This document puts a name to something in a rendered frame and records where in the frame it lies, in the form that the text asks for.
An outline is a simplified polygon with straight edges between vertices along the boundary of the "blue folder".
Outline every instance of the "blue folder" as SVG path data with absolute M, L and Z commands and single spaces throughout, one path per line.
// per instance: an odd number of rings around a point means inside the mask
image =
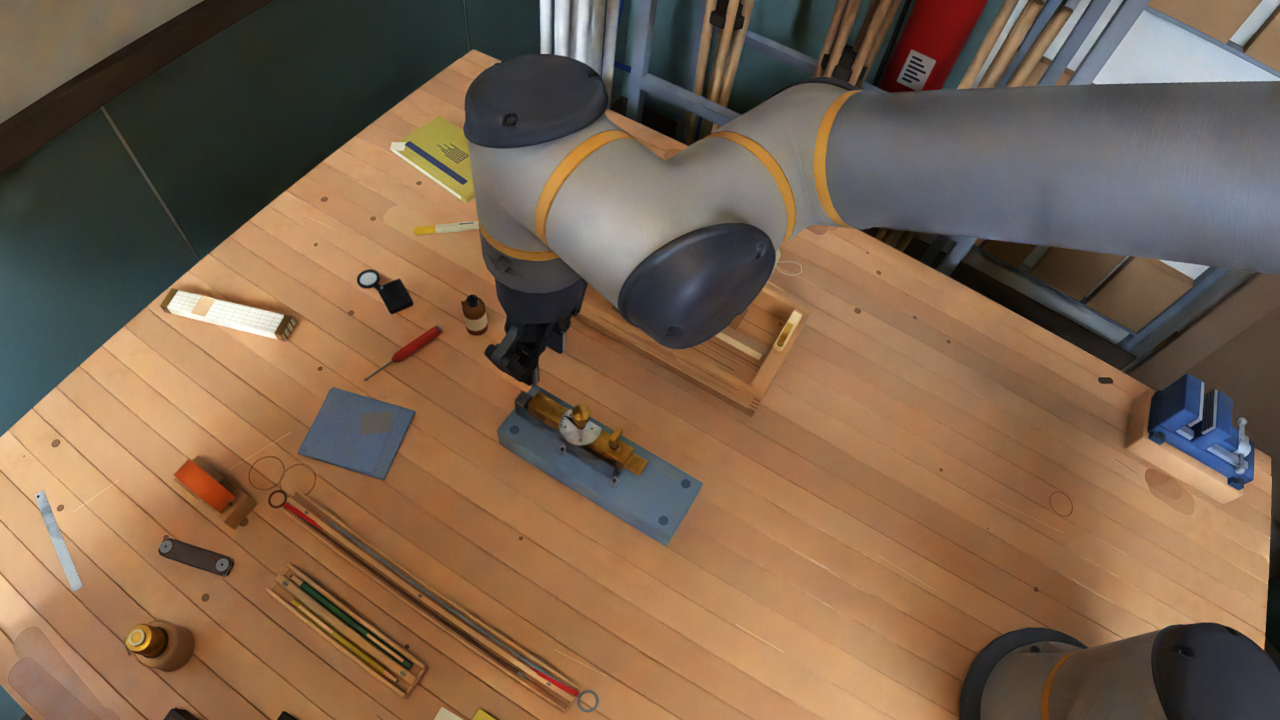
M 387 479 L 413 411 L 330 388 L 298 455 Z

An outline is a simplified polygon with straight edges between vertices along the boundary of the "yellow pen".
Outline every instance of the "yellow pen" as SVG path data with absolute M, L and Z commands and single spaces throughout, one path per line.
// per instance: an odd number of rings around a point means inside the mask
M 342 635 L 342 633 L 339 633 L 338 630 L 334 630 L 333 628 L 330 628 L 328 623 L 325 623 L 324 620 L 321 620 L 320 618 L 317 618 L 315 612 L 311 612 L 310 607 L 307 607 L 306 605 L 302 605 L 297 600 L 289 600 L 289 602 L 293 605 L 293 607 L 297 607 L 298 611 L 302 612 L 302 615 L 306 616 L 307 620 L 310 620 L 312 624 L 315 624 L 315 626 L 319 628 L 320 632 L 325 633 L 330 638 L 333 638 L 334 641 L 337 641 L 338 644 L 340 644 L 342 647 L 344 647 L 348 651 L 351 651 L 351 653 L 355 655 L 356 657 L 358 657 L 365 665 L 369 665 L 370 667 L 372 667 L 374 670 L 376 670 L 379 674 L 381 674 L 384 678 L 387 678 L 392 683 L 399 682 L 399 678 L 397 678 L 394 673 L 392 673 L 387 667 L 383 667 L 381 664 L 379 664 L 376 660 L 374 660 L 372 657 L 370 657 L 367 652 L 360 650 L 358 647 L 356 647 L 355 644 L 352 644 L 351 641 L 348 641 L 347 638 L 344 638 Z
M 439 234 L 444 232 L 467 232 L 480 228 L 479 220 L 467 220 L 465 223 L 442 223 L 439 225 L 422 225 L 420 228 L 413 228 L 413 234 Z

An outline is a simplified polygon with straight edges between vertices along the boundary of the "beige wall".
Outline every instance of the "beige wall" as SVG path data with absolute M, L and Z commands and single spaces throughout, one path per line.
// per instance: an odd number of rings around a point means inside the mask
M 1133 375 L 1160 389 L 1185 373 L 1231 396 L 1258 447 L 1280 452 L 1280 277 L 1254 277 Z
M 0 0 L 0 122 L 200 0 Z

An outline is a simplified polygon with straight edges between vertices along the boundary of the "brass knob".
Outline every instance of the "brass knob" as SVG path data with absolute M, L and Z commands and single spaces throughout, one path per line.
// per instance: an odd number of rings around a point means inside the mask
M 169 646 L 169 634 L 151 625 L 134 625 L 124 635 L 124 647 L 142 657 L 160 657 Z
M 575 405 L 570 419 L 573 420 L 573 425 L 581 430 L 586 427 L 586 421 L 591 419 L 591 409 L 586 405 Z

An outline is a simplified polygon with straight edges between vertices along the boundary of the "wooden tabletop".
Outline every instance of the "wooden tabletop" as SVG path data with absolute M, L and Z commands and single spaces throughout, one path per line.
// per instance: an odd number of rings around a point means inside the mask
M 1148 478 L 1124 450 L 1144 386 L 856 231 L 783 249 L 803 273 L 774 282 L 812 315 L 751 418 L 580 323 L 563 356 L 543 356 L 550 392 L 705 483 L 669 547 L 503 450 L 521 388 L 483 356 L 503 320 L 479 241 L 411 234 L 475 219 L 475 204 L 388 151 L 433 117 L 461 126 L 493 61 L 460 59 L 174 283 L 293 314 L 292 338 L 154 302 L 0 436 L 0 679 L 37 626 L 120 720 L 562 715 L 268 492 L 225 527 L 173 478 L 196 456 L 246 487 L 289 468 L 285 489 L 599 693 L 602 717 L 954 717 L 974 653 L 1024 626 L 1097 644 L 1215 621 L 1263 642 L 1270 460 L 1228 505 Z M 680 147 L 613 119 L 659 154 Z M 356 284 L 366 268 L 403 279 L 413 306 L 388 314 Z M 467 293 L 490 307 L 486 337 L 463 329 Z M 364 382 L 435 324 L 436 342 Z M 417 413 L 385 482 L 296 454 L 332 387 Z M 79 592 L 40 491 L 61 509 Z M 234 570 L 160 557 L 165 534 Z M 407 700 L 371 687 L 301 625 L 268 592 L 289 564 L 404 638 L 430 666 L 422 685 Z M 195 633 L 191 664 L 155 673 L 127 656 L 123 635 L 151 619 Z

